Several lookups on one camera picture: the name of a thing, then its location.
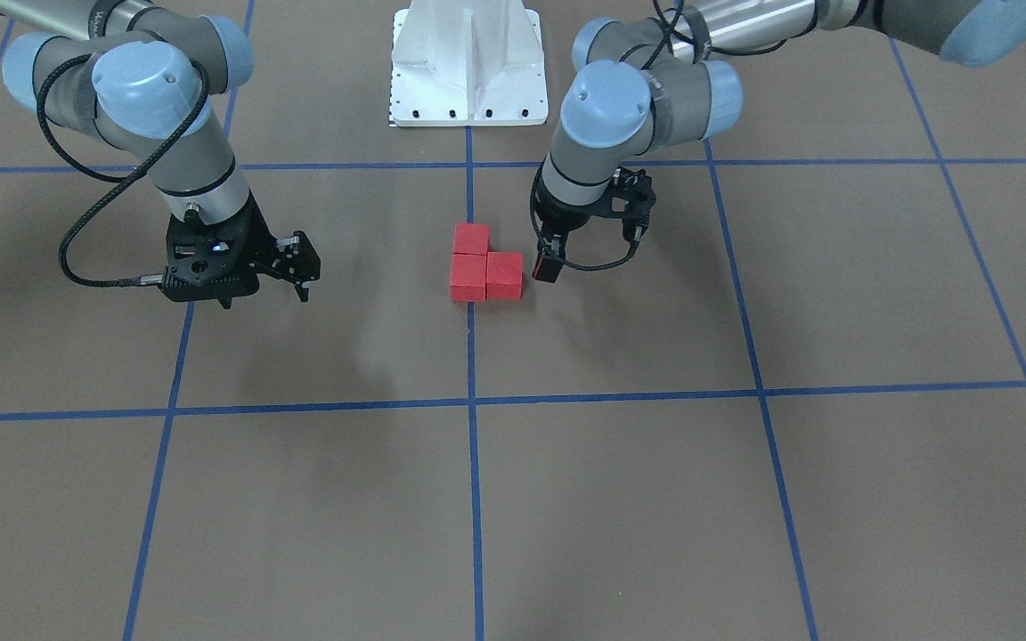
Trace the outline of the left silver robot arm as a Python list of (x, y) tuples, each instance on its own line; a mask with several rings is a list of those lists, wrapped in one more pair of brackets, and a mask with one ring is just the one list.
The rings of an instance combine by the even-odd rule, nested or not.
[(851, 26), (981, 68), (1026, 40), (1026, 1), (676, 1), (636, 23), (590, 21), (575, 37), (574, 81), (532, 181), (532, 278), (578, 271), (567, 237), (595, 216), (621, 223), (626, 256), (635, 255), (656, 195), (647, 172), (623, 162), (732, 129), (745, 94), (731, 61)]

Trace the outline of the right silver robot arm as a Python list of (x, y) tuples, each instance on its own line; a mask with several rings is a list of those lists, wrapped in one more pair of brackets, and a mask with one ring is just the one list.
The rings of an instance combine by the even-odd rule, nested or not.
[[(62, 161), (111, 185), (62, 237), (66, 279), (229, 308), (254, 295), (265, 275), (309, 299), (321, 259), (305, 232), (278, 239), (269, 231), (211, 104), (252, 77), (253, 49), (239, 24), (151, 1), (0, 1), (0, 15), (31, 26), (5, 50), (5, 88), (36, 115)], [(77, 275), (70, 244), (140, 179), (170, 211), (167, 266), (126, 279)]]

